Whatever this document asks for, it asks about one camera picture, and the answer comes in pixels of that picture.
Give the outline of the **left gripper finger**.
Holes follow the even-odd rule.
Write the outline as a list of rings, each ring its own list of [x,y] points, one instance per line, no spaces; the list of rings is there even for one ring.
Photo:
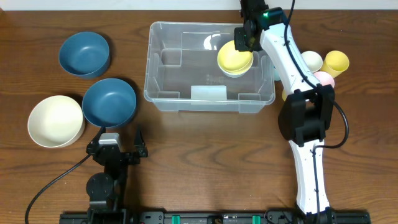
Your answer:
[[[98,133],[96,134],[96,136],[91,140],[91,144],[92,144],[93,146],[97,146],[97,145],[99,144],[99,140],[100,140],[101,135],[102,135],[103,133],[105,133],[105,132],[106,132],[106,127],[105,127],[105,126],[102,126],[102,127],[100,128],[100,130],[98,131]]]
[[[137,152],[146,152],[146,144],[142,137],[142,132],[140,126],[136,129],[136,137],[134,138],[134,147]]]

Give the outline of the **yellow small bowl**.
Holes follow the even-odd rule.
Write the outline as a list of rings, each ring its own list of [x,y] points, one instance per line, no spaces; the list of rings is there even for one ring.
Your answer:
[[[229,72],[235,72],[241,69],[250,69],[254,61],[252,52],[240,52],[235,49],[233,40],[227,42],[220,48],[217,55],[219,68]]]

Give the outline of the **grey small bowl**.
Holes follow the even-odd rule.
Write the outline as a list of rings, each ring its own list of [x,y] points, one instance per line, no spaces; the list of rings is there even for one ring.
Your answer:
[[[223,68],[220,68],[220,70],[221,70],[227,77],[230,77],[230,78],[238,78],[238,77],[243,76],[249,69],[248,69],[248,68],[247,68],[247,69],[241,69],[241,70],[238,70],[238,71],[235,71],[235,72],[229,72],[229,71],[227,71],[227,70],[225,70],[225,69],[223,69]]]

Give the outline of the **yellow cup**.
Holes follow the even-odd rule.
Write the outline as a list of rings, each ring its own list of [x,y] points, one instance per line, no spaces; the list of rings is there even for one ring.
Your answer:
[[[286,98],[287,98],[286,91],[285,91],[285,90],[283,90],[283,91],[282,91],[282,99],[283,99],[283,101],[285,101],[285,100],[286,100]]]
[[[346,54],[338,50],[332,50],[327,53],[323,65],[321,67],[322,72],[327,72],[333,78],[342,74],[349,67],[349,58]]]

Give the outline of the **cream cup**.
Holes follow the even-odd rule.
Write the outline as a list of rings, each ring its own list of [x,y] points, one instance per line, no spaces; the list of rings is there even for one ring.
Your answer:
[[[322,57],[314,51],[303,52],[302,58],[312,73],[319,71],[323,65]]]

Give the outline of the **pink cup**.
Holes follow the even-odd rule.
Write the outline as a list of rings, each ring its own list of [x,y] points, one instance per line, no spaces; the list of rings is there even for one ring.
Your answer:
[[[331,85],[333,88],[335,87],[334,78],[327,72],[318,71],[313,74],[323,86]]]

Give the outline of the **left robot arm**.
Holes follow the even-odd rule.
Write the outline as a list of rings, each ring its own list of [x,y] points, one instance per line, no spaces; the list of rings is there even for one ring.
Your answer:
[[[92,175],[86,183],[90,198],[88,224],[129,224],[135,217],[124,208],[128,167],[140,164],[148,156],[148,150],[138,129],[134,138],[135,150],[122,152],[118,133],[107,133],[103,126],[86,147],[86,153],[104,167],[104,171]]]

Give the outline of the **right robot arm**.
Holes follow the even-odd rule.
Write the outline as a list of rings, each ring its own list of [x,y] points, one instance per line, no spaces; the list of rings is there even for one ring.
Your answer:
[[[326,197],[322,152],[330,127],[335,92],[323,86],[305,64],[292,36],[290,15],[264,1],[241,1],[243,26],[234,31],[240,52],[264,50],[274,64],[287,98],[278,125],[295,159],[296,204],[303,222],[324,222],[330,209]]]

